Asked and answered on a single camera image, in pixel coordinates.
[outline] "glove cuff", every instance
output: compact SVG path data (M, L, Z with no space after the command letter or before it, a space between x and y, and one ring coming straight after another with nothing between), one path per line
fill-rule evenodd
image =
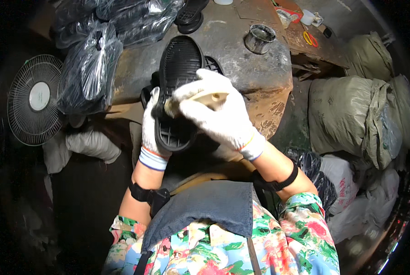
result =
M156 153L153 153L152 151L142 146L141 154L139 155L139 161L148 168L158 171L165 171L168 163L168 158L157 155Z
M253 161L260 157L266 144L266 138L260 134L254 126L252 129L253 135L251 140L239 150L243 157L249 161Z

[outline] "white work glove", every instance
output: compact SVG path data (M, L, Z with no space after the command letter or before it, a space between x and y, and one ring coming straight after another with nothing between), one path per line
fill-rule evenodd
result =
M151 98L147 103L147 108L142 118L142 147L139 161L154 170L165 171L171 152L160 148L156 143L155 120L151 115L153 107L159 99L160 88L156 87L151 91Z
M196 74L199 80L183 85L173 93L180 112L213 140L239 151L247 160L259 157L266 139L252 126L241 94L221 74L207 69L198 69ZM229 95L213 111L202 103L188 100L201 91L221 91Z

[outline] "colorful patterned shirt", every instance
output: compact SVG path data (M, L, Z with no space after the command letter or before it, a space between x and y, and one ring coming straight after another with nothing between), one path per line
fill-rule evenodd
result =
M338 254L318 196L288 199L277 221L252 202L252 241L262 274L339 274ZM146 226L117 216L103 274L133 274ZM153 246L145 274L253 274L247 239L211 220L196 220Z

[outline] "fan grille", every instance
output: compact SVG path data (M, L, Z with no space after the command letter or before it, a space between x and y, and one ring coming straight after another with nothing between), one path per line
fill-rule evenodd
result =
M8 95L8 120L22 143L41 145L61 129L63 121L56 96L62 68L58 58L37 55L27 60L15 76Z

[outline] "person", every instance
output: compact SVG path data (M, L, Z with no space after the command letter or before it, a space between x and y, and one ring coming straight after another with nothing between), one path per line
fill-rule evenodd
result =
M197 70L197 77L173 93L180 112L215 141L239 151L266 184L286 183L276 189L284 210L276 220L252 199L252 183L210 181L172 197L152 220L150 205L127 189L110 229L114 242L103 274L339 274L315 186L252 126L243 97L228 78L206 69ZM211 110L187 100L200 91L229 94ZM146 190L160 188L171 155L155 140L151 110L158 98L155 88L131 177Z

